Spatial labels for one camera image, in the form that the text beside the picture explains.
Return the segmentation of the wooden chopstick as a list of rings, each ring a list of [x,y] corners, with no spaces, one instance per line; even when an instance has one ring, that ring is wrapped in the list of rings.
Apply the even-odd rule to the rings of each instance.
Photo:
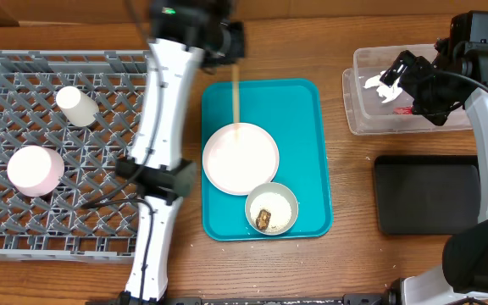
[[[239,137],[239,123],[240,123],[240,91],[239,91],[239,65],[231,65],[231,80],[232,80],[232,112],[233,112],[233,127],[235,131],[235,138]]]

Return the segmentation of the red snack wrapper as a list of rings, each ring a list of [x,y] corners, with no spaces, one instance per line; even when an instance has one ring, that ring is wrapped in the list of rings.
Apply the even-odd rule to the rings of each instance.
[[[411,106],[398,107],[393,109],[393,113],[397,115],[413,115],[413,108]]]

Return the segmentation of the white napkin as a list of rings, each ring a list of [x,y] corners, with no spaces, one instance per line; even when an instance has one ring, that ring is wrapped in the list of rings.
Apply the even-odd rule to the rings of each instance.
[[[376,75],[367,79],[363,88],[374,88],[378,93],[378,96],[382,98],[382,103],[392,102],[402,94],[402,88],[398,85],[398,80],[396,80],[392,86],[388,86],[381,82],[380,78],[381,75]]]

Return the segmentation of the white round plate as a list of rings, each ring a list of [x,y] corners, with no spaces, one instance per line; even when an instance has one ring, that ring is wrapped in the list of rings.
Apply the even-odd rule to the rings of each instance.
[[[270,182],[280,165],[274,138],[250,123],[234,123],[216,130],[202,151],[202,169],[218,190],[245,196]]]

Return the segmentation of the pale green cup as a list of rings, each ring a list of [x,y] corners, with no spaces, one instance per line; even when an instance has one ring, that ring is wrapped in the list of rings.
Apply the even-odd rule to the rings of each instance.
[[[68,121],[77,127],[86,127],[95,122],[99,112],[97,103],[74,86],[65,86],[55,97],[56,104]]]

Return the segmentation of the grey bowl with rice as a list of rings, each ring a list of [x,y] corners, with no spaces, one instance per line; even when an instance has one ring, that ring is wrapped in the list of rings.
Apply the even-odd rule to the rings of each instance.
[[[269,227],[259,231],[256,218],[261,209],[271,212]],[[246,198],[245,216],[249,225],[264,236],[281,236],[288,233],[299,215],[299,202],[294,193],[280,183],[269,182],[257,186]]]

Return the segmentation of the pink small bowl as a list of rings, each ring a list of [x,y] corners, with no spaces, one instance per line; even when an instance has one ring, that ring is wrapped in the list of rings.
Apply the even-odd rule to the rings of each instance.
[[[54,150],[22,147],[8,162],[7,176],[14,187],[28,197],[42,197],[52,192],[64,175],[64,161]]]

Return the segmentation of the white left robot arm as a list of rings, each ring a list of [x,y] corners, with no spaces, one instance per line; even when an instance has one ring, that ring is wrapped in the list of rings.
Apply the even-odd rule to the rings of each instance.
[[[116,172],[137,186],[136,249],[121,304],[159,304],[168,287],[175,220],[197,176],[182,157],[191,85],[198,70],[233,64],[245,55],[243,25],[227,0],[153,1],[147,42],[147,86],[128,158]]]

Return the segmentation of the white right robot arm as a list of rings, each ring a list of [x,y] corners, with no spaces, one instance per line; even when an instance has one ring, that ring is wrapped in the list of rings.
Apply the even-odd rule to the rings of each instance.
[[[488,12],[471,10],[452,18],[450,35],[435,43],[430,62],[401,52],[380,77],[413,98],[411,111],[434,125],[464,108],[474,131],[480,172],[477,225],[450,237],[442,264],[399,279],[384,304],[484,304],[488,300]]]

